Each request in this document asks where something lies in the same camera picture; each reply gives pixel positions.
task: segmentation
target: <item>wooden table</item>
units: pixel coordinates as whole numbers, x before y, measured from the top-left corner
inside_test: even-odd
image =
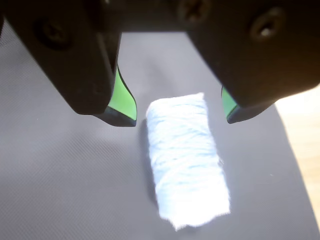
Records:
[[[320,228],[320,86],[280,99],[275,105]]]

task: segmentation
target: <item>white yarn spool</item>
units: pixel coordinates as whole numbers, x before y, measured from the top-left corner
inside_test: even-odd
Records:
[[[146,118],[160,217],[178,230],[228,214],[229,191],[204,94],[156,100]]]

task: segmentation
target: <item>black mat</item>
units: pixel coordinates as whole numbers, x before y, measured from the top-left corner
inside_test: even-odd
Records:
[[[74,113],[4,26],[0,48],[2,240],[318,240],[315,217],[274,106],[229,125],[221,86],[182,33],[124,34],[122,76],[135,128]],[[159,218],[148,160],[151,101],[205,92],[231,214],[175,232]]]

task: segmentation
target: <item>screw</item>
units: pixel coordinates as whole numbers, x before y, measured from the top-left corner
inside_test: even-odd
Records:
[[[181,0],[178,15],[185,23],[198,24],[207,18],[210,8],[210,0]]]
[[[280,32],[285,20],[285,11],[280,7],[273,7],[253,21],[249,34],[257,42],[269,40]]]
[[[67,41],[67,34],[61,25],[56,22],[46,21],[42,25],[43,34],[55,44],[64,44]]]
[[[64,50],[71,45],[68,32],[56,21],[40,19],[34,24],[34,33],[44,45],[55,50]]]

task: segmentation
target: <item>thread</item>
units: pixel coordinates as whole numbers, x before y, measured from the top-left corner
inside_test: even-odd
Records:
[[[207,112],[204,94],[198,93],[156,100],[146,113],[159,215],[176,231],[230,212]]]

